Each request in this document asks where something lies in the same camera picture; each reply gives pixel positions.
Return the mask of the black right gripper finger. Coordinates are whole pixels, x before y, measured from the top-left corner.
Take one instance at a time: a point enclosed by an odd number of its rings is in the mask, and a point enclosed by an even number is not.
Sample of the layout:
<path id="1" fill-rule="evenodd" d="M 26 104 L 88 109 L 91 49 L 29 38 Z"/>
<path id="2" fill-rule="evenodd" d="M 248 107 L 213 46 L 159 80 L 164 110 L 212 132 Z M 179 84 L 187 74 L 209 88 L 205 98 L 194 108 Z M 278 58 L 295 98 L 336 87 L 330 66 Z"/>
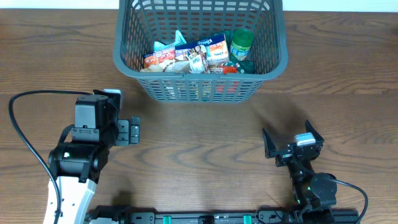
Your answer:
<path id="1" fill-rule="evenodd" d="M 275 157 L 277 154 L 277 148 L 271 139 L 271 137 L 268 135 L 267 131 L 263 128 L 262 129 L 262 136 L 264 139 L 264 145 L 265 145 L 265 157 L 267 159 Z"/>
<path id="2" fill-rule="evenodd" d="M 305 120 L 305 129 L 313 135 L 316 143 L 324 143 L 323 137 L 313 128 L 308 119 Z"/>

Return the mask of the beige Pantree snack bag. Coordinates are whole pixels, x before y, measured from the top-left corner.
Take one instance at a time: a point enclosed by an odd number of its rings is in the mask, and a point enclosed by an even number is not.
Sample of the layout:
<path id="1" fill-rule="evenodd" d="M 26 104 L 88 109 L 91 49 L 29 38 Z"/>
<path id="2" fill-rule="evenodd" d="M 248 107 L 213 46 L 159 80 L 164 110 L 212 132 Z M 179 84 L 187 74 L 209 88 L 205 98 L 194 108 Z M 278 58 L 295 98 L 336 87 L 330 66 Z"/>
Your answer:
<path id="1" fill-rule="evenodd" d="M 140 72 L 209 73 L 206 47 L 171 47 L 147 54 Z"/>

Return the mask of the green Nescafe coffee bag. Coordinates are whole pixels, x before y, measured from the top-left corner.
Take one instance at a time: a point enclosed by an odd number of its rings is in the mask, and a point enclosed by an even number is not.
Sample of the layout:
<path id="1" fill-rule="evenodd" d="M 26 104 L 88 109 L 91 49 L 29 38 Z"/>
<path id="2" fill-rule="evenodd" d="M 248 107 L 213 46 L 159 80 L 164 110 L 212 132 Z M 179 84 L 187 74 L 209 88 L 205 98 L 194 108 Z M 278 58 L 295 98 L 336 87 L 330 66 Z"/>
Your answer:
<path id="1" fill-rule="evenodd" d="M 228 49 L 230 49 L 234 32 L 232 30 L 223 30 L 221 34 L 224 34 Z M 248 60 L 239 61 L 231 52 L 229 52 L 229 61 L 236 67 L 238 73 L 254 73 L 254 64 L 252 62 Z"/>

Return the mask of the San Remo spaghetti packet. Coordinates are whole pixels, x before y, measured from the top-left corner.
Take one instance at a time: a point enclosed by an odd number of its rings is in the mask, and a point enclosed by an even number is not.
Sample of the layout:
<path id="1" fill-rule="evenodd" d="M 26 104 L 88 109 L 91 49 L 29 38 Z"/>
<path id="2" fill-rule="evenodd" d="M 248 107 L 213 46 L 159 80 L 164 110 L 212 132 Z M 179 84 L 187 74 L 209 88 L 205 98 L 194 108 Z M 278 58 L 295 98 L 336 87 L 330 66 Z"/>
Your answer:
<path id="1" fill-rule="evenodd" d="M 210 73 L 220 73 L 220 74 L 228 74 L 228 73 L 237 73 L 238 69 L 234 66 L 225 66 L 225 65 L 212 65 L 209 66 Z"/>

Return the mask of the small teal white packet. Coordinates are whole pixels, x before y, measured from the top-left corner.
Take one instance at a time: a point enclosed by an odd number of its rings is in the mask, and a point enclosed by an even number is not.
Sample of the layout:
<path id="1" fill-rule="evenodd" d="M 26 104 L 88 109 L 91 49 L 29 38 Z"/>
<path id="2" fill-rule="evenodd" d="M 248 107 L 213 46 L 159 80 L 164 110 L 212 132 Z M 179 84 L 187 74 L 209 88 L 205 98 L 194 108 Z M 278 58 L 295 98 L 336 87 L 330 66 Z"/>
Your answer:
<path id="1" fill-rule="evenodd" d="M 185 40 L 185 38 L 182 35 L 182 33 L 179 30 L 176 30 L 175 31 L 174 40 L 155 41 L 154 42 L 154 51 L 168 49 L 168 48 L 171 48 L 171 47 L 184 45 L 186 43 L 187 43 L 187 41 Z"/>

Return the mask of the Kleenex tissue multipack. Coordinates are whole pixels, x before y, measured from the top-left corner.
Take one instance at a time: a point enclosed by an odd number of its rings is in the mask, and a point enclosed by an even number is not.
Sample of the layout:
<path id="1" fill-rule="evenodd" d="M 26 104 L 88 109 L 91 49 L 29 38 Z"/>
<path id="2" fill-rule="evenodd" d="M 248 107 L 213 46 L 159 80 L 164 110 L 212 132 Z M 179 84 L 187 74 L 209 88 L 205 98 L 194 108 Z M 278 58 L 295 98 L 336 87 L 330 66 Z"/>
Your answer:
<path id="1" fill-rule="evenodd" d="M 229 62 L 229 51 L 224 34 L 178 46 L 164 47 L 144 56 L 144 68 L 159 65 L 166 60 L 191 60 L 197 55 L 203 57 L 208 65 L 219 65 Z"/>

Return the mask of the green lid jar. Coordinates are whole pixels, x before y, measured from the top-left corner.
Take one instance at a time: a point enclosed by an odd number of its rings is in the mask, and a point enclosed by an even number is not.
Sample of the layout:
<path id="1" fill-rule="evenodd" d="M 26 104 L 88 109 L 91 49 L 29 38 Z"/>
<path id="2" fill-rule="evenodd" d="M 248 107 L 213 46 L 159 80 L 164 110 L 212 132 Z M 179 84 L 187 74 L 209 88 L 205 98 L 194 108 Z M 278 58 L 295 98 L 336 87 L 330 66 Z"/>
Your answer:
<path id="1" fill-rule="evenodd" d="M 246 60 L 248 53 L 254 42 L 254 34 L 246 29 L 237 29 L 234 31 L 231 43 L 229 45 L 229 52 L 238 61 Z"/>

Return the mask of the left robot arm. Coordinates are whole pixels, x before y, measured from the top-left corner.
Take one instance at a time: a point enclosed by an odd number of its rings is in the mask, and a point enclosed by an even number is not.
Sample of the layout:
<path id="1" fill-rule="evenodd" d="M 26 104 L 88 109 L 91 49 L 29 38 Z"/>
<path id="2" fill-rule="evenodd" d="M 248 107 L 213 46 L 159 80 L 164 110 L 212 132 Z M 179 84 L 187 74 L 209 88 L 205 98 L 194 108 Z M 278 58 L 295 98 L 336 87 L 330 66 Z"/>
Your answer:
<path id="1" fill-rule="evenodd" d="M 110 149 L 139 143 L 140 119 L 119 119 L 122 101 L 115 89 L 77 98 L 75 122 L 49 155 L 55 180 L 49 182 L 45 223 L 84 223 Z"/>

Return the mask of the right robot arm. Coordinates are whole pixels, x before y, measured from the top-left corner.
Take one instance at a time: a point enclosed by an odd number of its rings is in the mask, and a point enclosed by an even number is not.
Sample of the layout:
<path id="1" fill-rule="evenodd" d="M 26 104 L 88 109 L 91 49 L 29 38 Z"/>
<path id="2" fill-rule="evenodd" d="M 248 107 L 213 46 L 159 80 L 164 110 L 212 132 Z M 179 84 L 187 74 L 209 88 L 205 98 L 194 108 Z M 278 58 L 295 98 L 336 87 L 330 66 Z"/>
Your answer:
<path id="1" fill-rule="evenodd" d="M 265 129 L 262 135 L 265 144 L 265 157 L 275 159 L 277 167 L 286 166 L 289 170 L 294 199 L 298 205 L 291 211 L 294 222 L 335 223 L 331 207 L 336 204 L 337 186 L 334 176 L 316 173 L 311 165 L 323 147 L 323 137 L 308 120 L 306 132 L 294 137 L 294 142 L 284 150 L 278 150 Z"/>

